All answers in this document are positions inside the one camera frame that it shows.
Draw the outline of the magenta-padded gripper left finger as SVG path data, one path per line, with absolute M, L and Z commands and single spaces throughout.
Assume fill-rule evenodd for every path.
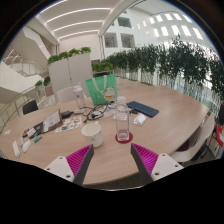
M 90 144 L 67 157 L 58 156 L 45 171 L 81 186 L 93 155 L 94 147 Z

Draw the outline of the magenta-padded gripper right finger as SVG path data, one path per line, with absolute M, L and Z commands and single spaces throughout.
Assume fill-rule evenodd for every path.
M 183 169 L 166 153 L 157 154 L 143 146 L 131 144 L 131 154 L 144 183 L 150 183 Z

